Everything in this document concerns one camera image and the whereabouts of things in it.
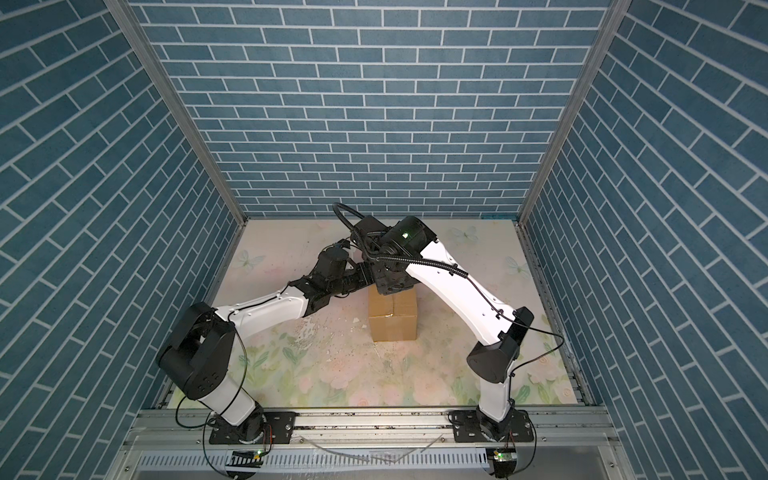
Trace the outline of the brown cardboard express box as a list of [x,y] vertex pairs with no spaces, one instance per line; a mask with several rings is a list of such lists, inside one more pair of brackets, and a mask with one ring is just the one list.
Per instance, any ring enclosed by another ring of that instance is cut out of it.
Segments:
[[382,295],[368,289],[368,321],[374,342],[414,341],[417,339],[418,306],[414,289]]

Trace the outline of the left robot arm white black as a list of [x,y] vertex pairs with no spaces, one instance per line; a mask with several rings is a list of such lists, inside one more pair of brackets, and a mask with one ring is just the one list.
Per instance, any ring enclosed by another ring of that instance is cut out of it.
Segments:
[[230,306],[205,302],[187,308],[159,349],[159,368],[190,400],[242,431],[246,442],[261,433],[262,407],[244,389],[245,378],[229,374],[233,348],[282,322],[309,316],[343,296],[372,285],[371,264],[355,262],[346,241],[318,255],[312,270],[275,293]]

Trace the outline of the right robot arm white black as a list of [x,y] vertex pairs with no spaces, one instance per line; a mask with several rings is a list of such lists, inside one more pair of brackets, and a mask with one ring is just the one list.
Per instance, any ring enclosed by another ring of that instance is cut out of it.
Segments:
[[499,425],[512,409],[511,371],[533,321],[526,308],[514,309],[478,284],[421,220],[408,216],[376,233],[359,233],[364,257],[386,271],[402,273],[436,294],[476,338],[467,364],[480,379],[479,410]]

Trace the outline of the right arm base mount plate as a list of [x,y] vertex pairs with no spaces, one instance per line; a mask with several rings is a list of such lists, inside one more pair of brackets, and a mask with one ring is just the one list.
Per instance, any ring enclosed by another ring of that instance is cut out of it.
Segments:
[[479,408],[450,410],[447,413],[457,443],[532,442],[535,434],[528,412],[512,408],[500,422]]

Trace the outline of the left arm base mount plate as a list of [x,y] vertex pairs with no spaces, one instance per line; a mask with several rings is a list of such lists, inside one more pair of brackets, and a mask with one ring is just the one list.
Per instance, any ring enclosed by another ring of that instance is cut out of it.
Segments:
[[257,410],[240,425],[233,426],[214,416],[209,443],[212,445],[288,444],[297,414],[292,411]]

